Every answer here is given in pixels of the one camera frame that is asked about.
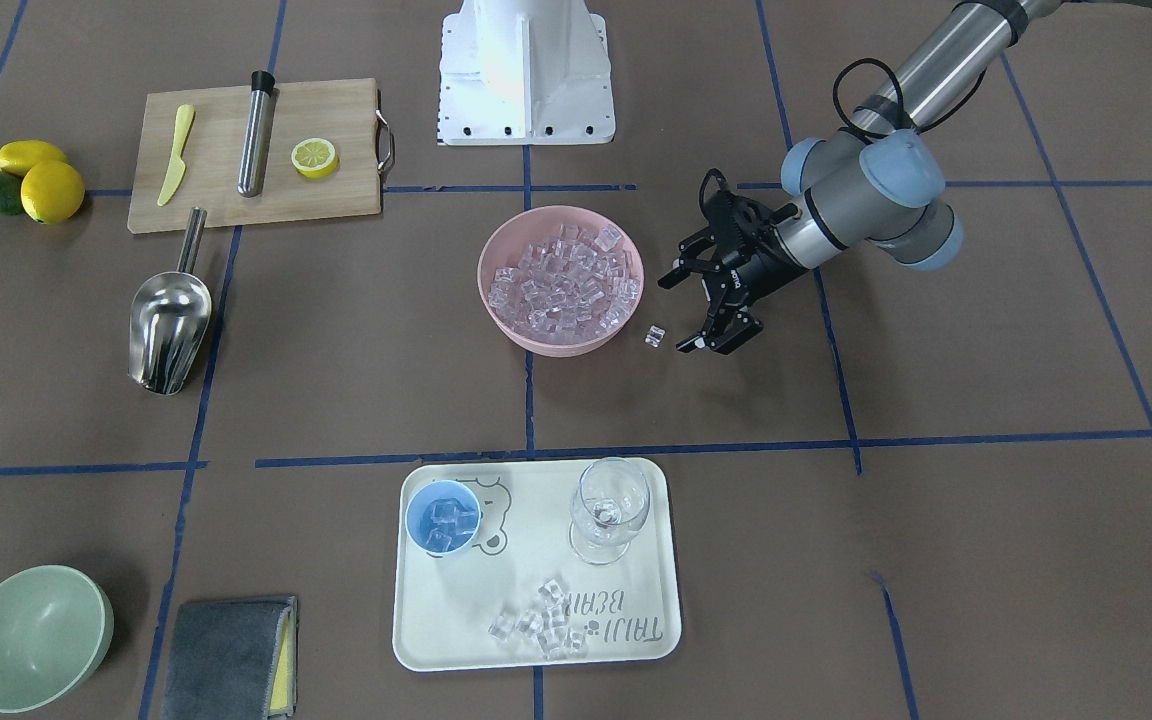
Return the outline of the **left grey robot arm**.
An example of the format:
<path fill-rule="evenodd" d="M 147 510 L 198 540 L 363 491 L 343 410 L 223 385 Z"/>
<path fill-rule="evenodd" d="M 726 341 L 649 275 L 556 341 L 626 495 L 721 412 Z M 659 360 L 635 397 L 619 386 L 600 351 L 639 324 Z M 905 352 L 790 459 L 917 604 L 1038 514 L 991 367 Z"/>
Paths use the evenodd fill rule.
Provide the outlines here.
<path fill-rule="evenodd" d="M 932 272 L 956 258 L 964 223 L 942 200 L 945 174 L 925 145 L 978 90 L 990 65 L 1018 44 L 1056 1 L 958 1 L 899 69 L 882 60 L 882 86 L 846 109 L 828 138 L 787 151 L 780 172 L 790 196 L 781 209 L 732 191 L 708 169 L 699 190 L 705 223 L 682 240 L 664 290 L 698 276 L 708 309 L 698 332 L 676 348 L 732 354 L 763 325 L 753 305 L 841 252 L 873 243 L 905 268 Z"/>

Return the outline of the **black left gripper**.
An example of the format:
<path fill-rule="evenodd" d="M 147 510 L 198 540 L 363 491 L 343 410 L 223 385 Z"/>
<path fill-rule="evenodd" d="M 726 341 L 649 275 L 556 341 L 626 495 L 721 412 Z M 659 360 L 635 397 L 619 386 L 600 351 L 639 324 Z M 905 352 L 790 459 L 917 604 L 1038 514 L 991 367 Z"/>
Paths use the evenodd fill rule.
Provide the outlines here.
<path fill-rule="evenodd" d="M 799 219 L 794 202 L 781 209 L 750 197 L 718 190 L 702 200 L 707 225 L 679 243 L 679 256 L 658 279 L 672 290 L 690 275 L 699 275 L 708 309 L 698 333 L 675 346 L 681 354 L 708 350 L 732 355 L 764 329 L 755 318 L 755 301 L 764 300 L 806 273 L 791 260 L 776 233 L 776 223 Z"/>

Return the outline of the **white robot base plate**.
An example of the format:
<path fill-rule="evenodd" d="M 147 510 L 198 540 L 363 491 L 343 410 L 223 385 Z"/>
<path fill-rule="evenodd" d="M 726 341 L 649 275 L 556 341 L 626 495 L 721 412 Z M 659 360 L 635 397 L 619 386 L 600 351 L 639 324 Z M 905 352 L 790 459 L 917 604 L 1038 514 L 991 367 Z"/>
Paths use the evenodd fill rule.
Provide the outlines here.
<path fill-rule="evenodd" d="M 465 1 L 445 15 L 440 40 L 440 145 L 616 137 L 607 24 L 584 1 Z"/>

